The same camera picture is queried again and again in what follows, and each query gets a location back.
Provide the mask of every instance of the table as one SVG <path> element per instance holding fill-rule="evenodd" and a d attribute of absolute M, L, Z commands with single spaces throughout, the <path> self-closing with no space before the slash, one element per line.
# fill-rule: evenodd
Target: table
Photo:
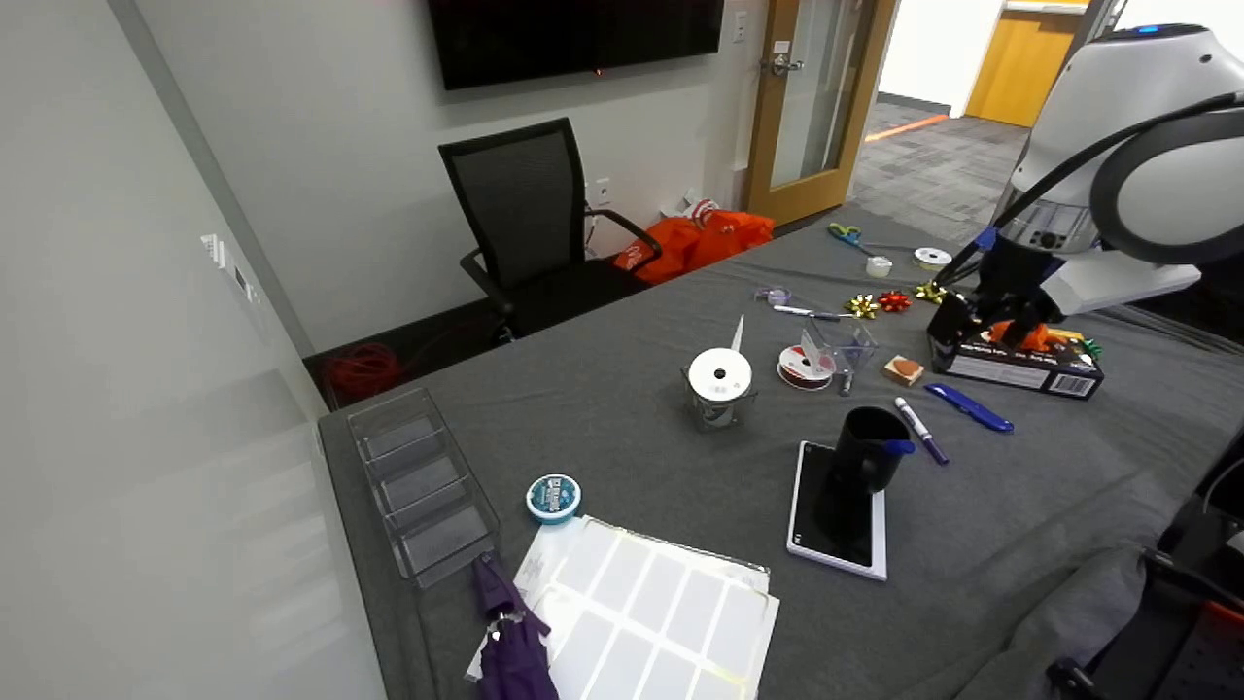
<path fill-rule="evenodd" d="M 375 399 L 418 397 L 443 411 L 496 512 L 510 569 L 535 531 L 522 494 L 549 469 L 581 481 L 589 516 L 764 565 L 780 614 L 761 695 L 926 700 L 1022 686 L 1032 674 L 1022 662 L 1044 655 L 1044 626 L 1063 612 L 1053 601 L 1075 600 L 1075 589 L 1098 601 L 1111 579 L 1128 579 L 1120 559 L 1161 531 L 1244 424 L 1244 350 L 1146 311 L 1075 320 L 1102 345 L 1093 399 L 949 376 L 1019 424 L 993 434 L 879 369 L 894 350 L 927 360 L 922 332 L 932 307 L 916 303 L 870 324 L 879 354 L 855 375 L 852 397 L 799 394 L 769 369 L 799 320 L 772 314 L 752 301 L 756 286 L 780 284 L 806 303 L 838 307 L 855 293 L 926 279 L 907 261 L 927 245 L 916 229 L 864 211 L 838 211 L 834 222 L 901 261 L 898 276 L 865 279 L 864 258 L 816 222 Z M 699 430 L 685 411 L 685 364 L 730 341 L 739 314 L 752 397 L 739 426 Z M 795 438 L 833 438 L 846 410 L 891 397 L 907 397 L 951 459 L 932 465 L 916 451 L 891 481 L 891 579 L 789 557 L 780 531 Z M 396 577 L 356 469 L 356 411 L 366 403 L 326 416 L 320 430 L 388 695 L 470 695 L 461 666 L 482 630 L 470 577 L 431 591 Z"/>

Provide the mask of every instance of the spool of tape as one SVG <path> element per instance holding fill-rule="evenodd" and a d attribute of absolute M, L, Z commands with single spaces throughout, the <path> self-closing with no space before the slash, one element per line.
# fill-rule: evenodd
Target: spool of tape
<path fill-rule="evenodd" d="M 922 261 L 922 267 L 943 267 L 949 266 L 949 251 L 943 249 L 913 249 L 913 258 Z"/>
<path fill-rule="evenodd" d="M 522 503 L 535 521 L 553 526 L 579 509 L 581 490 L 571 476 L 540 476 Z"/>
<path fill-rule="evenodd" d="M 751 389 L 751 360 L 739 350 L 711 345 L 688 364 L 693 410 L 704 424 L 724 426 L 739 420 L 739 399 Z"/>
<path fill-rule="evenodd" d="M 824 389 L 834 375 L 833 359 L 812 360 L 799 345 L 780 345 L 778 376 L 795 389 Z"/>
<path fill-rule="evenodd" d="M 894 261 L 891 261 L 891 258 L 865 258 L 865 261 L 864 261 L 864 267 L 865 267 L 865 276 L 887 279 L 887 276 L 891 276 L 891 267 L 894 267 Z"/>

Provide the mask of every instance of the paper sheet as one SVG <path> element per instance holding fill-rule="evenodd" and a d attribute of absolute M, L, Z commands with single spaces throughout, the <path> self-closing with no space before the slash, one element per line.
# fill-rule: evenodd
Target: paper sheet
<path fill-rule="evenodd" d="M 575 516 L 535 531 L 514 585 L 553 626 L 562 700 L 756 695 L 778 624 L 764 569 Z"/>

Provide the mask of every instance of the purple cloth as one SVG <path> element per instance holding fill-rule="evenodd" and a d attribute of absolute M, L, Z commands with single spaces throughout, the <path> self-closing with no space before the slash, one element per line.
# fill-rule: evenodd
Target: purple cloth
<path fill-rule="evenodd" d="M 492 557 L 474 559 L 474 591 L 489 620 L 482 646 L 482 700 L 557 700 L 549 626 L 524 608 Z"/>

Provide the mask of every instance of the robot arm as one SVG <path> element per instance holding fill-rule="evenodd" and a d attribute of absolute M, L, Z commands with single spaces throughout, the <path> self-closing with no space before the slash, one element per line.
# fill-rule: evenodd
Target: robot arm
<path fill-rule="evenodd" d="M 1185 22 L 1082 48 L 987 224 L 936 279 L 980 258 L 980 324 L 1114 307 L 1202 279 L 1244 251 L 1244 65 Z"/>

